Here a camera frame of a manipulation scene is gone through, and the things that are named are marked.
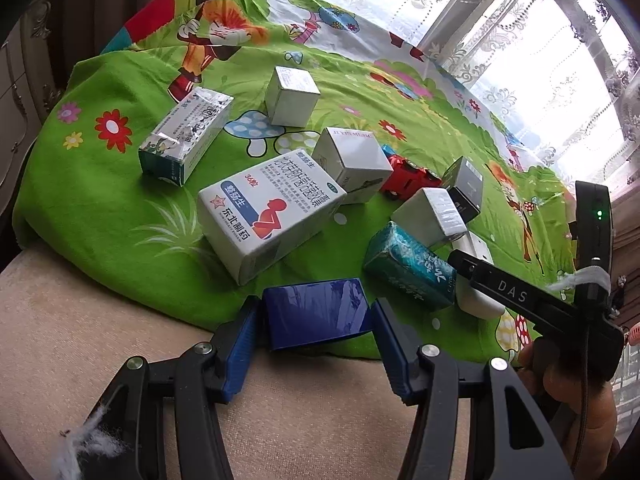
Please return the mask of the right hand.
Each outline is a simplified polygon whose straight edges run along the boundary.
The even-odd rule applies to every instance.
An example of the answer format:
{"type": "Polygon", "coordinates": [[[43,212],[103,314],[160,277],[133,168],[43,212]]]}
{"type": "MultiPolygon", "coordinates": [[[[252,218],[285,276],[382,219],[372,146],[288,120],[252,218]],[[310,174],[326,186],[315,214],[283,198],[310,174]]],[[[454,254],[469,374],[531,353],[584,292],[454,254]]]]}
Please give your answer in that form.
{"type": "MultiPolygon", "coordinates": [[[[555,362],[550,363],[540,376],[533,370],[534,344],[531,342],[518,352],[518,377],[532,396],[544,391],[553,400],[566,405],[576,419],[560,441],[563,454],[570,465],[574,462],[582,414],[582,382],[564,374],[555,362]]],[[[616,407],[609,382],[590,386],[588,390],[584,438],[574,468],[575,479],[597,479],[608,466],[617,424],[616,407]]]]}

